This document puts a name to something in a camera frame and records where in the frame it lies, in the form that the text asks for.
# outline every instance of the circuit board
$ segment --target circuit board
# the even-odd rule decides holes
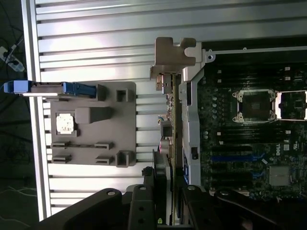
[[[208,65],[198,83],[201,182],[256,200],[306,198],[307,66]]]

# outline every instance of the cpu socket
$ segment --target cpu socket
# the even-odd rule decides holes
[[[237,99],[237,123],[265,123],[276,119],[274,90],[240,90],[232,93]]]

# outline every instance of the screw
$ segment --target screw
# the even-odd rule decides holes
[[[229,192],[227,192],[227,191],[221,191],[220,194],[223,195],[223,196],[228,196],[228,195],[229,195]]]
[[[194,186],[188,186],[188,190],[195,190]]]

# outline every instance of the power strip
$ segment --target power strip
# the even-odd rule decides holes
[[[18,60],[14,55],[10,55],[9,57],[5,57],[4,53],[7,53],[7,49],[4,48],[3,46],[0,47],[0,58],[5,61],[5,63],[9,62],[9,67],[11,67],[15,72],[23,72],[24,71],[24,65],[21,63],[20,60]],[[18,65],[14,65],[11,63],[12,61],[17,61]]]

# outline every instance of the mounting hole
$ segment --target mounting hole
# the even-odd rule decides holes
[[[203,223],[204,223],[204,224],[211,224],[211,220],[208,219],[208,218],[204,218],[204,219],[203,219]]]

